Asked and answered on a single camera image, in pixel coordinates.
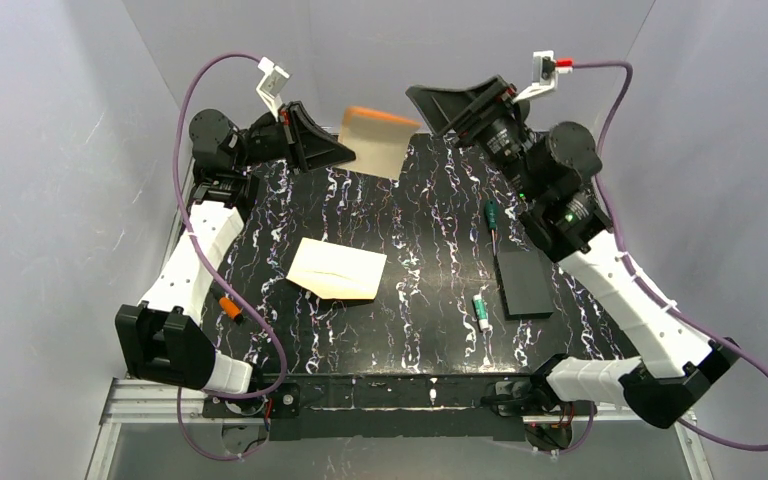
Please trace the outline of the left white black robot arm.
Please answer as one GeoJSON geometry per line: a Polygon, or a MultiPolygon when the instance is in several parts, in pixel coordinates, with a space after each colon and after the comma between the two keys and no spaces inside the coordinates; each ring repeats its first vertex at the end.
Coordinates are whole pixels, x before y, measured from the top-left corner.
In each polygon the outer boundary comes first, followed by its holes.
{"type": "Polygon", "coordinates": [[[226,398],[248,398],[252,366],[219,352],[201,314],[226,253],[256,205],[258,177],[248,168],[284,160],[294,173],[354,160],[354,152],[316,124],[302,102],[265,113],[247,128],[216,109],[189,124],[193,188],[183,204],[190,222],[158,279],[135,305],[124,304],[115,328],[128,373],[226,398]]]}

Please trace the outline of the green white glue stick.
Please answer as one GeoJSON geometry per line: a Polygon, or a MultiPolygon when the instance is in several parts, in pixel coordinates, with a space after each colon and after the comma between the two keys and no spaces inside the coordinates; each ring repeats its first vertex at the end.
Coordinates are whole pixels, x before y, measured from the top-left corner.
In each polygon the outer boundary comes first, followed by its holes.
{"type": "Polygon", "coordinates": [[[489,321],[488,307],[481,294],[476,294],[472,297],[472,304],[475,311],[476,320],[481,332],[488,332],[491,330],[489,321]]]}

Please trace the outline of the cream paper envelope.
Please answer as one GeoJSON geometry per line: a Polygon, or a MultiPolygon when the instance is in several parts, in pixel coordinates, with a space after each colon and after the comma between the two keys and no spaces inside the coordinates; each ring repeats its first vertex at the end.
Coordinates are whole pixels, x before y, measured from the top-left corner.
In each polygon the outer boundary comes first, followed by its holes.
{"type": "Polygon", "coordinates": [[[387,256],[303,238],[286,279],[323,300],[374,300],[387,256]]]}

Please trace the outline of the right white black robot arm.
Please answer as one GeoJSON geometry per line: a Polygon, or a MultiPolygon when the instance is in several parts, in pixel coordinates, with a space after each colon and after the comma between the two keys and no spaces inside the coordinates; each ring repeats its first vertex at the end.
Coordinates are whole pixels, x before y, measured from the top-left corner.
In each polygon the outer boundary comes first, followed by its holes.
{"type": "Polygon", "coordinates": [[[735,364],[723,343],[681,324],[626,270],[612,221],[586,192],[602,168],[586,127],[563,121],[531,140],[526,110],[498,76],[466,90],[415,85],[406,94],[435,135],[454,133],[459,145],[485,153],[524,203],[519,219],[530,242],[585,287],[637,352],[621,360],[556,354],[524,381],[486,397],[487,405],[503,415],[611,403],[663,429],[735,364]]]}

